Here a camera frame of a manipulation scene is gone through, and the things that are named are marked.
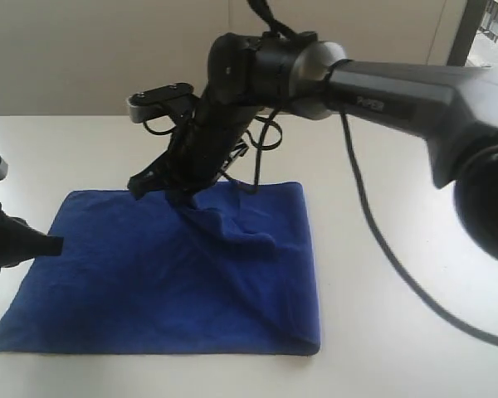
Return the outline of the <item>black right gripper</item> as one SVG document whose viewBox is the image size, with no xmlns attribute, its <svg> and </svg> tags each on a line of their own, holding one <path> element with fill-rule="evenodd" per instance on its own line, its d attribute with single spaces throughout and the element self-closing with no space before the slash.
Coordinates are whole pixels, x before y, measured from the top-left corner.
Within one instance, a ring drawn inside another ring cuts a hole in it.
<svg viewBox="0 0 498 398">
<path fill-rule="evenodd" d="M 192 119 L 168 146 L 166 160 L 155 159 L 130 177 L 128 191 L 135 200 L 165 191 L 171 207 L 196 210 L 195 195 L 213 184 L 259 110 L 254 104 L 223 104 L 206 89 Z"/>
</svg>

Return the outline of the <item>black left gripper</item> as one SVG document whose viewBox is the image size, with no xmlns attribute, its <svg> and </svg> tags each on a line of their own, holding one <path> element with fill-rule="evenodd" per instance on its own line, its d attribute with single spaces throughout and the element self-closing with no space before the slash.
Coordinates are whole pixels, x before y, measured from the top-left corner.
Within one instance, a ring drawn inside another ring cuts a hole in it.
<svg viewBox="0 0 498 398">
<path fill-rule="evenodd" d="M 45 235 L 22 218 L 8 216 L 0 203 L 0 268 L 12 268 L 40 256 L 59 256 L 63 245 L 63 237 Z"/>
</svg>

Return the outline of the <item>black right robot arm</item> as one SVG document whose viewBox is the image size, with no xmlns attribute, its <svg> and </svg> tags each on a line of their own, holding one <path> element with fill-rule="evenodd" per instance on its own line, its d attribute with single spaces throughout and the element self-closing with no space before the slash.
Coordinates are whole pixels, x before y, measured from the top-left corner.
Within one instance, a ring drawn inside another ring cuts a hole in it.
<svg viewBox="0 0 498 398">
<path fill-rule="evenodd" d="M 136 124 L 173 121 L 166 151 L 129 179 L 135 197 L 210 187 L 262 109 L 310 120 L 352 115 L 422 139 L 434 185 L 453 185 L 466 232 L 498 260 L 498 67 L 352 61 L 313 32 L 227 33 L 209 51 L 201 95 L 177 83 L 127 104 Z"/>
</svg>

